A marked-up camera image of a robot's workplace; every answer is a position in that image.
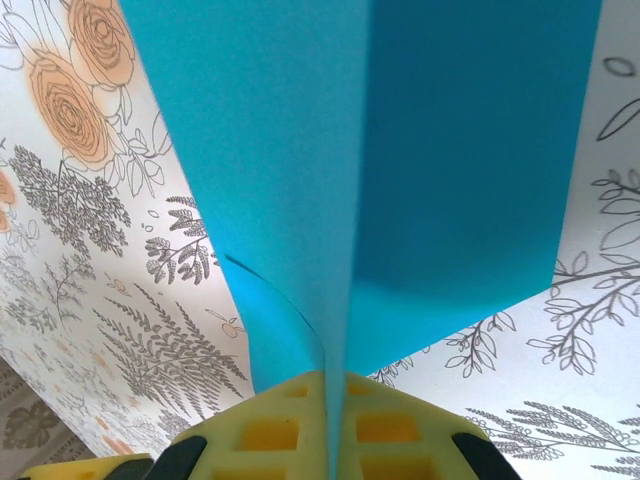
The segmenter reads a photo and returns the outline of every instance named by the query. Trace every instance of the gray fern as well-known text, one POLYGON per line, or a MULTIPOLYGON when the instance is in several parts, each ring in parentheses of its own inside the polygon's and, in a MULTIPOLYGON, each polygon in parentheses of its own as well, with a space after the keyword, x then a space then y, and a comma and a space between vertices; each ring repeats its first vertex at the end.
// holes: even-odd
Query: gray fern
POLYGON ((15 147, 8 163, 27 203, 41 213, 44 223, 63 244, 90 257, 89 240, 101 251, 122 257, 127 240, 121 225, 130 227, 131 218, 102 177, 88 180, 68 168, 64 160, 58 172, 53 172, 20 146, 15 147))
POLYGON ((167 238, 157 236, 147 240, 145 249, 150 260, 147 262, 147 272, 153 275, 156 283, 167 279, 173 283, 176 274, 181 280, 193 280, 199 285, 203 279, 209 278, 211 265, 218 265, 213 252, 209 252, 204 243, 209 238, 204 222, 197 214, 196 203, 191 197, 169 197, 169 203, 179 203, 189 208, 169 210, 169 216, 175 218, 169 231, 182 231, 182 234, 190 238, 184 245, 174 247, 167 238))
MULTIPOLYGON (((640 478, 640 431, 624 432, 601 418, 575 407, 556 408, 538 402, 524 402, 531 410, 509 409, 511 418, 474 408, 468 419, 482 428, 505 455, 524 460, 552 461, 569 447, 622 452, 619 465, 592 465, 600 471, 640 478)), ((617 422, 635 426, 640 418, 617 422)))
POLYGON ((78 254, 71 258, 63 255, 59 262, 60 273, 45 263, 46 277, 41 287, 35 282, 25 282, 25 295, 7 302, 5 311, 21 325, 30 325, 40 333, 53 331, 58 326, 67 329, 68 320, 80 321, 71 307, 82 307, 80 296, 86 293, 81 281, 95 280, 88 260, 78 254))
POLYGON ((191 407, 201 418, 220 411, 223 390, 242 395, 230 374, 247 380, 232 357, 223 355, 202 334, 186 310, 176 302, 184 326, 142 287, 136 285, 153 309, 154 321, 147 313, 107 298, 131 319, 122 323, 94 310, 103 325, 100 331, 107 348, 118 361, 118 368, 135 395, 144 396, 189 414, 191 407))

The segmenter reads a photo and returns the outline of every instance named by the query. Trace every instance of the leaf drawing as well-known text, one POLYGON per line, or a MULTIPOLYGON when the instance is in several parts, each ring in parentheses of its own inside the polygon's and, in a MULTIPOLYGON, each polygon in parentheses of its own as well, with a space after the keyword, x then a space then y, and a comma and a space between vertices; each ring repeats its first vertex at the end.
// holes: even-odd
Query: leaf drawing
MULTIPOLYGON (((606 189, 599 197, 605 203, 601 213, 618 216, 640 212, 640 174, 635 169, 628 174, 609 170, 606 177, 592 185, 606 189)), ((560 259, 556 261, 556 279, 544 310, 551 316, 557 333, 527 342, 543 352, 544 364, 557 362, 561 370, 593 375, 596 352, 589 337, 595 334, 596 326, 608 322, 623 327, 629 319, 639 316, 635 296, 640 293, 640 262, 635 257, 640 223, 623 218, 624 222, 605 232, 600 241, 600 257, 612 268, 591 270, 586 252, 571 262, 572 268, 560 259), (597 294, 590 295, 587 302, 563 297, 562 287, 576 282, 585 282, 586 288, 593 288, 597 294)))
POLYGON ((152 319, 116 300, 107 300, 129 317, 113 320, 94 309, 103 325, 108 349, 135 395, 164 407, 189 414, 191 407, 201 418, 218 412, 223 390, 241 396, 230 375, 246 381, 233 358, 206 340, 186 310, 176 302, 184 326, 143 288, 136 285, 153 310, 152 319))
POLYGON ((190 240, 175 247, 165 237, 148 239, 145 249, 151 260, 147 262, 147 272, 153 275, 156 283, 166 277, 171 284, 177 274, 182 280, 193 279, 194 284, 199 285, 203 279, 209 278, 211 266, 218 265, 215 255, 206 245, 209 235, 204 222, 194 216, 198 211, 193 198, 170 197, 167 202, 188 207, 169 210, 169 216, 175 219, 169 231, 179 230, 190 240))
MULTIPOLYGON (((553 407, 524 402, 527 409, 508 409, 508 418, 467 408, 472 423, 482 428, 505 455, 523 460, 553 461, 568 448, 593 449, 624 454, 612 458, 613 465, 591 465, 600 471, 638 478, 640 430, 623 431, 595 415, 575 407, 553 407)), ((617 422, 635 426, 637 418, 617 422)))
POLYGON ((623 57, 607 57, 602 63, 604 64, 604 68, 611 75, 615 75, 617 77, 635 77, 636 76, 636 67, 635 65, 626 58, 623 57))
POLYGON ((626 247, 640 240, 640 219, 623 223, 608 232, 600 242, 600 250, 626 247))
POLYGON ((9 301, 5 311, 19 324, 29 324, 40 333, 53 331, 59 325, 66 330, 67 320, 81 320, 71 308, 82 307, 80 296, 86 293, 86 289, 80 282, 95 280, 93 268, 85 257, 74 254, 70 259, 62 256, 59 262, 61 273, 48 263, 45 263, 45 269, 41 287, 27 280, 21 288, 24 295, 9 301))
POLYGON ((598 134, 596 140, 601 142, 607 138, 615 135, 624 127, 629 125, 640 113, 640 98, 630 101, 622 108, 620 108, 609 119, 607 124, 602 128, 598 134))
POLYGON ((9 217, 12 218, 12 221, 11 230, 5 234, 7 245, 20 248, 22 253, 38 253, 38 247, 36 245, 36 240, 40 238, 38 224, 34 220, 29 220, 27 225, 24 225, 19 223, 14 216, 15 212, 10 210, 9 217))
POLYGON ((413 359, 411 357, 407 357, 402 360, 398 360, 387 367, 381 368, 377 372, 369 375, 369 378, 389 387, 394 387, 395 385, 393 380, 398 377, 400 369, 409 370, 410 368, 413 368, 413 359))
POLYGON ((495 370, 498 352, 493 339, 494 330, 502 332, 505 329, 515 332, 516 325, 511 315, 500 312, 447 338, 446 345, 454 347, 458 355, 449 358, 445 368, 462 368, 464 378, 474 372, 483 373, 483 367, 495 370))
POLYGON ((15 247, 5 246, 0 256, 0 277, 23 294, 38 294, 39 287, 27 262, 15 247))
POLYGON ((158 418, 158 427, 165 432, 166 438, 170 442, 182 432, 191 428, 191 424, 180 415, 176 415, 165 408, 160 412, 162 415, 158 418))
POLYGON ((164 155, 171 149, 171 138, 169 137, 169 131, 167 130, 167 125, 164 123, 161 112, 158 112, 153 121, 151 139, 153 141, 153 150, 158 155, 164 155))
POLYGON ((122 257, 127 245, 122 225, 131 219, 114 190, 101 178, 93 181, 60 162, 58 172, 23 147, 15 148, 9 165, 20 181, 27 203, 42 214, 44 222, 63 244, 90 258, 87 240, 103 252, 122 257))

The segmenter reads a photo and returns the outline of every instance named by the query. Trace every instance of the botanical print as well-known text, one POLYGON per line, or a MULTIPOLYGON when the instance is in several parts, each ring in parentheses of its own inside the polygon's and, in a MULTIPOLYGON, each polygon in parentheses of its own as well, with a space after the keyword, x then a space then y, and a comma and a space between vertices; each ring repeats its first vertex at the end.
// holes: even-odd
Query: botanical print
POLYGON ((77 254, 71 258, 63 255, 58 271, 48 263, 45 266, 47 274, 40 286, 32 282, 31 289, 15 301, 9 301, 5 311, 16 322, 30 324, 40 333, 59 326, 69 331, 68 322, 81 320, 70 307, 82 307, 79 298, 86 290, 81 282, 95 279, 93 268, 77 254))
MULTIPOLYGON (((605 70, 616 77, 635 78, 637 76, 636 66, 629 59, 623 57, 607 57, 602 63, 605 70)), ((640 114, 640 98, 634 98, 613 114, 598 134, 596 140, 601 142, 611 138, 627 125, 630 125, 638 114, 640 114)))
POLYGON ((119 6, 111 0, 4 1, 0 67, 28 71, 33 101, 63 158, 78 169, 102 172, 133 196, 151 196, 165 183, 156 159, 171 149, 158 112, 147 144, 132 128, 128 89, 135 49, 119 6))
POLYGON ((474 372, 482 373, 483 367, 495 370, 498 352, 493 335, 506 331, 515 332, 516 324, 511 315, 500 312, 447 338, 446 345, 456 348, 460 354, 447 360, 445 367, 460 368, 464 378, 474 372))
POLYGON ((218 312, 214 312, 209 308, 205 308, 205 312, 210 315, 213 315, 218 320, 220 320, 220 327, 222 329, 222 333, 224 333, 229 338, 237 338, 240 333, 246 333, 247 331, 239 325, 238 317, 226 318, 220 315, 218 312))
POLYGON ((8 164, 20 182, 27 203, 38 210, 45 224, 63 244, 90 258, 87 240, 103 252, 121 257, 128 245, 124 227, 131 219, 115 191, 101 177, 92 180, 61 160, 57 172, 23 147, 15 148, 8 164))
POLYGON ((158 426, 165 432, 166 439, 172 442, 175 438, 188 430, 191 425, 184 418, 176 415, 169 410, 162 409, 162 415, 159 417, 158 426))
POLYGON ((633 428, 640 426, 640 416, 612 424, 575 407, 524 404, 529 408, 507 410, 509 419, 474 408, 467 409, 473 414, 467 418, 507 456, 552 461, 569 448, 606 450, 611 464, 592 468, 640 478, 640 429, 633 428))
POLYGON ((117 290, 120 295, 124 295, 125 297, 131 296, 129 292, 127 292, 127 286, 121 280, 117 278, 112 279, 107 272, 104 272, 104 276, 109 280, 109 283, 107 283, 109 288, 117 290))
POLYGON ((179 245, 175 245, 175 242, 172 245, 169 239, 161 236, 147 240, 145 248, 151 258, 147 262, 147 271, 153 275, 156 283, 166 277, 167 282, 172 284, 177 272, 181 280, 192 279, 195 285, 199 285, 203 279, 209 278, 211 267, 218 265, 215 253, 209 252, 207 247, 209 235, 204 222, 198 216, 192 197, 170 197, 167 202, 182 206, 167 212, 175 219, 169 231, 178 230, 186 239, 179 245))
MULTIPOLYGON (((423 348, 421 350, 421 353, 429 353, 430 350, 430 347, 423 348)), ((369 375, 369 378, 375 380, 376 382, 382 383, 383 385, 395 387, 393 380, 398 377, 402 370, 407 371, 411 368, 413 368, 413 358, 409 356, 398 360, 391 365, 381 368, 380 370, 369 375)))
POLYGON ((190 413, 188 405, 203 420, 210 415, 205 415, 205 409, 220 411, 218 399, 223 389, 241 397, 230 375, 245 381, 247 378, 233 357, 204 337, 180 303, 175 302, 175 307, 184 329, 147 291, 138 285, 136 288, 151 306, 152 314, 111 298, 107 300, 120 310, 120 318, 129 317, 126 323, 94 309, 104 323, 100 331, 108 340, 107 348, 118 359, 118 368, 131 391, 185 414, 190 413), (136 324, 137 333, 132 329, 136 324))
POLYGON ((603 189, 599 200, 601 214, 620 220, 601 237, 600 259, 609 265, 590 268, 590 255, 580 252, 570 262, 556 262, 556 279, 549 290, 545 312, 558 330, 544 339, 533 338, 527 344, 545 352, 543 363, 558 362, 561 370, 571 369, 579 375, 593 375, 596 352, 589 337, 597 328, 624 327, 625 321, 640 315, 637 295, 640 294, 640 174, 610 170, 606 177, 592 185, 603 189), (593 293, 574 298, 563 295, 569 285, 579 284, 581 292, 593 293))

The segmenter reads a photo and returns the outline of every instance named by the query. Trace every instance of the orange flower illustration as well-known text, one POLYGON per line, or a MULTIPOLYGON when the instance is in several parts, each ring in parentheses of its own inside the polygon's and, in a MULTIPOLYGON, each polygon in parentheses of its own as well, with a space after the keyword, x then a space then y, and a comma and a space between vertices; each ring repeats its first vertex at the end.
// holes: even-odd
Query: orange flower illustration
POLYGON ((56 345, 58 346, 58 350, 60 350, 63 353, 66 353, 67 355, 71 355, 71 351, 69 350, 69 347, 67 347, 67 345, 62 342, 59 339, 56 339, 56 345))
POLYGON ((95 362, 96 365, 98 365, 100 368, 102 368, 105 372, 107 372, 107 375, 109 375, 111 378, 114 378, 113 376, 113 370, 111 370, 111 367, 109 367, 109 365, 107 364, 107 362, 105 361, 104 358, 102 358, 102 355, 99 355, 97 353, 93 354, 93 361, 95 362))
POLYGON ((89 168, 99 170, 111 160, 109 125, 73 67, 60 57, 41 53, 30 78, 35 101, 53 136, 89 168))
POLYGON ((135 408, 136 410, 140 410, 138 408, 140 406, 140 402, 136 397, 132 397, 131 395, 129 395, 129 405, 131 405, 131 407, 135 408))
POLYGON ((9 217, 7 214, 0 210, 0 233, 7 233, 11 230, 11 223, 9 223, 9 217))
POLYGON ((118 455, 131 455, 134 453, 131 447, 124 443, 122 440, 113 440, 107 436, 103 436, 102 439, 118 455))
POLYGON ((71 61, 90 85, 125 85, 133 75, 135 49, 122 12, 112 0, 73 0, 71 61))
POLYGON ((0 202, 9 205, 13 205, 16 202, 16 194, 4 172, 0 172, 0 202))
POLYGON ((105 430, 109 430, 109 425, 107 425, 107 422, 105 422, 102 418, 100 417, 94 417, 96 419, 96 422, 98 422, 98 425, 100 425, 102 428, 104 428, 105 430))

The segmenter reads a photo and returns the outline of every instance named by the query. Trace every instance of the floral wallpaper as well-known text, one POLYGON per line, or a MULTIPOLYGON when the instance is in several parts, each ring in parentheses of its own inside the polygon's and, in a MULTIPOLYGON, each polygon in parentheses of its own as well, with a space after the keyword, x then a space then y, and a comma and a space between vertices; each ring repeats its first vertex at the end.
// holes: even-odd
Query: floral wallpaper
POLYGON ((247 337, 119 6, 0 6, 0 353, 97 455, 253 394, 247 337))
MULTIPOLYGON (((118 5, 0 11, 0 355, 95 454, 158 454, 253 395, 247 333, 118 5)), ((639 23, 605 0, 550 288, 371 375, 526 479, 640 479, 639 23)))

